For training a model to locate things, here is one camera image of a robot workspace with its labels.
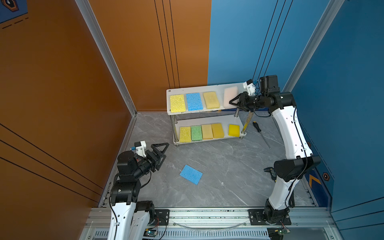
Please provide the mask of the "pink beige sponge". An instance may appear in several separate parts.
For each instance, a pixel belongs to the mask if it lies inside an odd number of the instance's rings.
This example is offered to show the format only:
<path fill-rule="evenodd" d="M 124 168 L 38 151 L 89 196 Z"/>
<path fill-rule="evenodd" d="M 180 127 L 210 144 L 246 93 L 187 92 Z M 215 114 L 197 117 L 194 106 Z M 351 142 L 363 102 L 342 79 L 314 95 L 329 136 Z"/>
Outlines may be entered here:
<path fill-rule="evenodd" d="M 237 86 L 224 89 L 223 107 L 225 109 L 234 108 L 235 106 L 230 104 L 230 100 L 235 98 L 238 94 L 239 94 L 239 90 Z"/>

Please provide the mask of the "small bright yellow sponge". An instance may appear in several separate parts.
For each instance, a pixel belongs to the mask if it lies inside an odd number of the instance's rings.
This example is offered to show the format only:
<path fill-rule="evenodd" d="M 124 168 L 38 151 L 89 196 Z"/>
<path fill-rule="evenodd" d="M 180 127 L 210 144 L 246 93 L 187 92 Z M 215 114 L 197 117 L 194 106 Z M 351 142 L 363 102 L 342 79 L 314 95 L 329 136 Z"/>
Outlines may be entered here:
<path fill-rule="evenodd" d="M 230 124 L 228 135 L 231 137 L 239 137 L 240 136 L 240 126 Z"/>

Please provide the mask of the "dark yellow sponge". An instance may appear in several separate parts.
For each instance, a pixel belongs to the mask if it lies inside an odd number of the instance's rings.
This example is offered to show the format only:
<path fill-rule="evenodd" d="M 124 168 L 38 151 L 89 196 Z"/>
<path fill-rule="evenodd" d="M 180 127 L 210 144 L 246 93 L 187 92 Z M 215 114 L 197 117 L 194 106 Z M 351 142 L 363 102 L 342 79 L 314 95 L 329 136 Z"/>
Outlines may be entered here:
<path fill-rule="evenodd" d="M 218 109 L 220 108 L 220 102 L 218 100 L 216 92 L 205 92 L 203 93 L 207 109 Z"/>

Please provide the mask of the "light blue sponge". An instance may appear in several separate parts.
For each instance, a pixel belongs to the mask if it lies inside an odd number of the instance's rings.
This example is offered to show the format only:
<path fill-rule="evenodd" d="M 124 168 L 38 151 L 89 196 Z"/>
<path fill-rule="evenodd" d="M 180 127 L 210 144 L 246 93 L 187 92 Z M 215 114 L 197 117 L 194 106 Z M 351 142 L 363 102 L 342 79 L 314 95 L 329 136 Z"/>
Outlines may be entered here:
<path fill-rule="evenodd" d="M 203 176 L 203 173 L 188 165 L 185 165 L 180 173 L 180 176 L 190 181 L 191 183 L 198 185 L 199 181 Z"/>

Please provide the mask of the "yellow green textured sponge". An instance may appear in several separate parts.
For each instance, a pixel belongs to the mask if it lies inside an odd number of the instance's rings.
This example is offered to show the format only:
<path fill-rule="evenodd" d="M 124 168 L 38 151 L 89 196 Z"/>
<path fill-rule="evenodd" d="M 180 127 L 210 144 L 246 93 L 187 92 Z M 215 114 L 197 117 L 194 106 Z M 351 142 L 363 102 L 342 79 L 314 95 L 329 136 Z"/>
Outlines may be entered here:
<path fill-rule="evenodd" d="M 191 127 L 180 127 L 180 143 L 190 143 L 192 141 Z"/>

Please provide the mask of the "yellow foam sponge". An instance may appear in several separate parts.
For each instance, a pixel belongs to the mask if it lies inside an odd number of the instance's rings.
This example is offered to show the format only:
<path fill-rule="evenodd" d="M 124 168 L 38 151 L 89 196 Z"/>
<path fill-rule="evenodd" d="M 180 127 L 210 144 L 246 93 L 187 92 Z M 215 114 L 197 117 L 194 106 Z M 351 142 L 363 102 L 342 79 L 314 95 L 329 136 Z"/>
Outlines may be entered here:
<path fill-rule="evenodd" d="M 211 124 L 214 139 L 222 139 L 225 137 L 223 126 L 221 123 Z"/>

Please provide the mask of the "pale yellow orange sponge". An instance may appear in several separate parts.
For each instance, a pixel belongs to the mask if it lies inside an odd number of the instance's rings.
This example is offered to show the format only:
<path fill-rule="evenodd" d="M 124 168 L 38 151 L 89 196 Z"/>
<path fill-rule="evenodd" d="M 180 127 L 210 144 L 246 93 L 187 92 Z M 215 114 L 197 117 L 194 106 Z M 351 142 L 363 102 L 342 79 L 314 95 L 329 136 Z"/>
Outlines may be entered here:
<path fill-rule="evenodd" d="M 214 138 L 212 125 L 201 125 L 202 128 L 202 136 L 204 140 L 211 140 Z"/>

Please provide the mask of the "blue textured sponge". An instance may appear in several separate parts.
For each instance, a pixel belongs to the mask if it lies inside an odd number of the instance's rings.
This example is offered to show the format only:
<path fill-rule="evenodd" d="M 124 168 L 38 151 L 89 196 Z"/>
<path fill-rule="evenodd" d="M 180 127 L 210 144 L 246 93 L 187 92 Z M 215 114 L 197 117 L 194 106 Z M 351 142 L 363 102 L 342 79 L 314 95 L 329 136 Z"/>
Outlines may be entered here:
<path fill-rule="evenodd" d="M 200 93 L 186 94 L 188 111 L 200 111 L 203 110 L 203 103 Z"/>

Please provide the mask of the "large yellow textured sponge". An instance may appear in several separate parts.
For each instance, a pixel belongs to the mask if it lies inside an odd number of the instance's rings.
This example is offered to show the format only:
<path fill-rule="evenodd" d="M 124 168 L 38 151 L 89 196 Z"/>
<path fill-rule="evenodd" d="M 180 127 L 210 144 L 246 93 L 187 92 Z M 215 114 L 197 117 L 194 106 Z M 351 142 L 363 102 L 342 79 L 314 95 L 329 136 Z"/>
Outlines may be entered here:
<path fill-rule="evenodd" d="M 171 113 L 183 113 L 187 110 L 184 95 L 170 96 Z"/>

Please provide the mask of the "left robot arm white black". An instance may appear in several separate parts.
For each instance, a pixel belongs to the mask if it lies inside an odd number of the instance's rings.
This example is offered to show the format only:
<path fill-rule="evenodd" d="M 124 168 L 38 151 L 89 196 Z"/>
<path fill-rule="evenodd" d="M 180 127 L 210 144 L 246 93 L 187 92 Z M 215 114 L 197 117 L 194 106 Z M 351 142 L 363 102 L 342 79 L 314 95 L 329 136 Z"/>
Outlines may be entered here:
<path fill-rule="evenodd" d="M 152 144 L 147 150 L 145 142 L 118 156 L 116 174 L 110 192 L 111 222 L 109 240 L 142 240 L 155 238 L 160 226 L 169 224 L 169 210 L 156 211 L 152 201 L 139 201 L 144 187 L 141 178 L 160 170 L 166 159 L 169 143 Z"/>

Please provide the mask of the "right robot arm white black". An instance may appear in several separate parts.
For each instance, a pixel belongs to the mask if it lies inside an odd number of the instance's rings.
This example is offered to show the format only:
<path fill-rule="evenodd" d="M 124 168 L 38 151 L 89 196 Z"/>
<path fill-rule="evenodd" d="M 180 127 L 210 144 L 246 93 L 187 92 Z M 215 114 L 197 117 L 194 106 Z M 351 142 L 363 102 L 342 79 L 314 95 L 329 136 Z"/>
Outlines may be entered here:
<path fill-rule="evenodd" d="M 248 80 L 243 87 L 245 91 L 229 101 L 237 111 L 249 113 L 242 132 L 246 132 L 256 110 L 267 108 L 284 142 L 286 157 L 274 163 L 275 186 L 262 214 L 262 220 L 267 224 L 282 224 L 290 208 L 294 207 L 295 186 L 320 164 L 321 159 L 313 155 L 306 141 L 293 94 L 281 92 L 276 75 L 261 77 L 257 86 L 253 80 Z"/>

